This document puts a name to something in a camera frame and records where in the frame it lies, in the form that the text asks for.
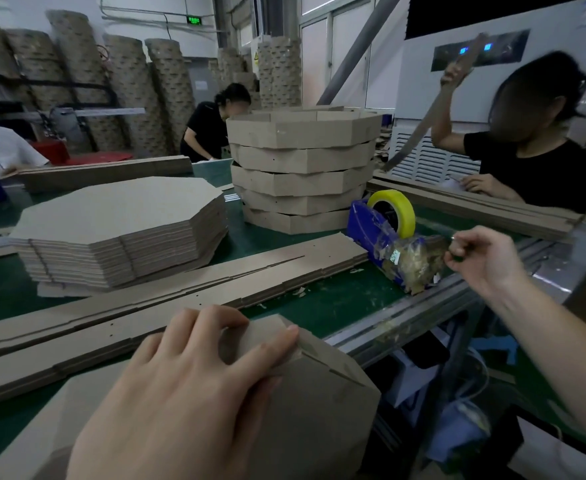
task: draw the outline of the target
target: person in white shirt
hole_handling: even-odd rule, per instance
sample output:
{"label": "person in white shirt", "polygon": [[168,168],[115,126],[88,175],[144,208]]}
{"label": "person in white shirt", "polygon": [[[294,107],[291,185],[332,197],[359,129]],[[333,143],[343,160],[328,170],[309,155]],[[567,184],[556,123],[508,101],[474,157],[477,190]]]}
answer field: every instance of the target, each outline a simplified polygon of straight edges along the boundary
{"label": "person in white shirt", "polygon": [[48,160],[15,131],[0,126],[0,176],[19,168],[40,167]]}

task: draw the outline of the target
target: adhesive tape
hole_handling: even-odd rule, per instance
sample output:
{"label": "adhesive tape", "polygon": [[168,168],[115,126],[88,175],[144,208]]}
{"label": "adhesive tape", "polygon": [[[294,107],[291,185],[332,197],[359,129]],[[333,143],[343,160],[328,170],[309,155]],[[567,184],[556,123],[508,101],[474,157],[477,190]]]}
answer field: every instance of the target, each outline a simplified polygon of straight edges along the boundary
{"label": "adhesive tape", "polygon": [[397,190],[380,190],[369,198],[369,207],[382,214],[401,238],[415,233],[415,211],[406,195]]}

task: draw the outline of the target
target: green tabletop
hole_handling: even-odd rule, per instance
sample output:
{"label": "green tabletop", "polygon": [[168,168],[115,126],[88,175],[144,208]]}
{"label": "green tabletop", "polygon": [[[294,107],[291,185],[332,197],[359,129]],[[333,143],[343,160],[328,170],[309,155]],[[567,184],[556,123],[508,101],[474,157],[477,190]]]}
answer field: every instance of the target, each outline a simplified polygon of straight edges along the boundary
{"label": "green tabletop", "polygon": [[[230,161],[193,165],[195,177],[206,178],[220,186],[231,182]],[[12,195],[12,203],[0,204],[0,227],[14,225],[21,208],[51,198],[23,194]],[[286,235],[244,223],[241,202],[226,203],[229,234],[222,241],[211,264],[245,257],[321,237],[332,232]],[[418,216],[454,228],[468,228],[471,221],[416,209]],[[418,232],[433,231],[418,226]],[[351,271],[305,286],[305,293],[287,293],[244,310],[250,317],[281,313],[289,320],[325,337],[404,297],[404,293],[372,264],[365,263]],[[40,298],[36,285],[25,272],[17,255],[0,258],[0,320],[15,315],[59,305],[72,299]],[[0,452],[27,425],[33,416],[56,393],[63,382],[44,387],[0,403]]]}

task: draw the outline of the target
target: white machine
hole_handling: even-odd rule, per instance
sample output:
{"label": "white machine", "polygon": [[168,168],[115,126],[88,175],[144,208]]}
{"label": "white machine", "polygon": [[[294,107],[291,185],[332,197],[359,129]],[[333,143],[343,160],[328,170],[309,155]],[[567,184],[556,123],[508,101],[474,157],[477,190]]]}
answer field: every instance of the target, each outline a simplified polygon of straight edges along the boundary
{"label": "white machine", "polygon": [[[564,50],[586,72],[586,0],[575,0],[404,41],[390,155],[398,152],[440,90],[446,65],[467,50],[478,33],[489,40],[451,109],[458,132],[482,131],[499,87],[515,69],[552,50]],[[586,114],[586,94],[580,111]],[[571,122],[569,137],[586,143],[586,119]],[[393,175],[438,184],[451,174],[469,175],[479,162],[434,148],[425,136]]]}

